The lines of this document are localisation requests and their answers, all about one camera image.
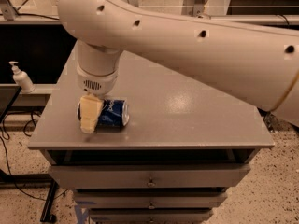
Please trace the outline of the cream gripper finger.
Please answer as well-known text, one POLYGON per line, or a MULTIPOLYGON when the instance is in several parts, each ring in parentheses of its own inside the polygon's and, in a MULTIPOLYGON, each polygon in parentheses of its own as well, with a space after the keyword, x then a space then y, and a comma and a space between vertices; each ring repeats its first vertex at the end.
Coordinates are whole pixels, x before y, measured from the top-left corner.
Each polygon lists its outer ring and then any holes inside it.
POLYGON ((84 133, 94 132, 103 106, 104 101, 92 94, 80 98, 80 129, 84 133))

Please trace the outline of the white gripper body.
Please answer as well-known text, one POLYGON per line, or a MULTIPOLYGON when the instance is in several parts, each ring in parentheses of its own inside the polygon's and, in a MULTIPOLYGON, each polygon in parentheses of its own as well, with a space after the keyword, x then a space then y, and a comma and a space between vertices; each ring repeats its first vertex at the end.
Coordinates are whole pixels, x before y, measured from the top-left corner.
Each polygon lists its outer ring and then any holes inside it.
POLYGON ((81 89, 93 95, 105 95, 114 88, 118 69, 117 65, 96 64, 92 67, 82 68, 78 64, 78 85, 81 89))

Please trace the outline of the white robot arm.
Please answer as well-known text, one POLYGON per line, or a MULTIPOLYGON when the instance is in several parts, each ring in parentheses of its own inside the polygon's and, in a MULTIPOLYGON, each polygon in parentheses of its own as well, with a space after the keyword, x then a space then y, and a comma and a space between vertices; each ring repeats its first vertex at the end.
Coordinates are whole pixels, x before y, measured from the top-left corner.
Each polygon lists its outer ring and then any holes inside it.
POLYGON ((109 93, 132 52, 299 126, 299 34, 294 30, 164 15, 135 0, 59 0, 77 40, 78 84, 109 93))

